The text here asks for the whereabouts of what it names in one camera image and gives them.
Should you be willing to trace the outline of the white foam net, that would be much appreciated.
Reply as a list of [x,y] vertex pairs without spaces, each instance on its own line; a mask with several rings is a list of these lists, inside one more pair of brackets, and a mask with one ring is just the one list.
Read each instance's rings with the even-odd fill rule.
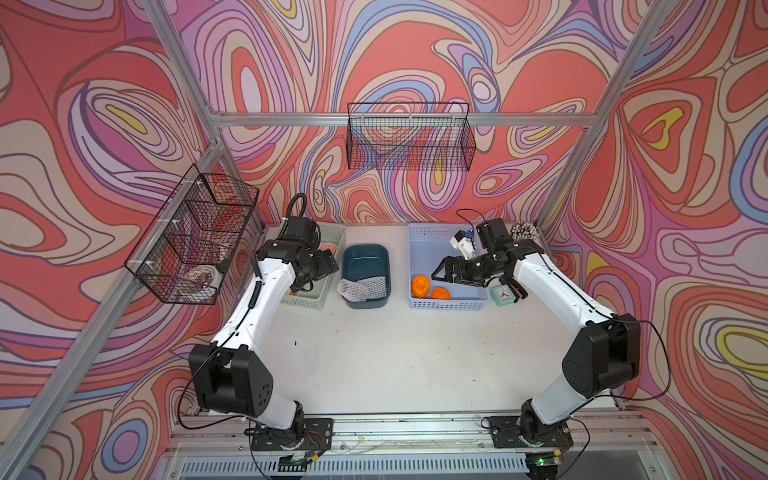
[[367,285],[342,278],[337,284],[337,292],[348,302],[362,303],[370,298]]
[[388,295],[387,278],[385,276],[367,278],[364,284],[368,289],[369,300],[385,298]]

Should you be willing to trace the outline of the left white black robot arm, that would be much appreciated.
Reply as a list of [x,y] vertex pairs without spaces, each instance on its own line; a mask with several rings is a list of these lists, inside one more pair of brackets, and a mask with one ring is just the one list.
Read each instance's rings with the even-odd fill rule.
[[305,216],[286,217],[252,263],[253,276],[230,319],[210,343],[191,351],[191,384],[201,408],[245,417],[295,444],[304,435],[303,407],[276,391],[260,351],[283,297],[312,290],[339,267],[321,247],[320,227]]

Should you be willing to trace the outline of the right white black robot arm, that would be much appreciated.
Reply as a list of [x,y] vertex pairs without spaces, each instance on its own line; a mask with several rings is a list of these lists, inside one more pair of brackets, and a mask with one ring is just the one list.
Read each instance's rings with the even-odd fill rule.
[[560,375],[521,407],[517,429],[523,442],[540,445],[599,394],[638,376],[639,321],[589,297],[536,241],[514,238],[502,220],[493,219],[456,231],[450,244],[457,255],[444,257],[432,279],[476,288],[498,280],[511,289],[515,301],[535,295],[571,334]]

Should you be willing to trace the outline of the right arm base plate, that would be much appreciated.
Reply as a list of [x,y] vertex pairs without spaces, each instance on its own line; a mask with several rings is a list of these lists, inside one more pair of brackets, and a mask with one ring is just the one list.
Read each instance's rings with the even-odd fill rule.
[[533,448],[566,451],[574,442],[565,421],[540,425],[528,416],[486,416],[480,421],[495,448]]

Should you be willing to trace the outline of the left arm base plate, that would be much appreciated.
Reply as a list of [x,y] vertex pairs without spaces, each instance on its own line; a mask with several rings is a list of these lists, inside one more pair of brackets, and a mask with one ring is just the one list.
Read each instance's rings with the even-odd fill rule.
[[332,447],[334,420],[331,417],[310,417],[295,420],[287,430],[268,428],[257,424],[244,434],[252,451],[324,452]]

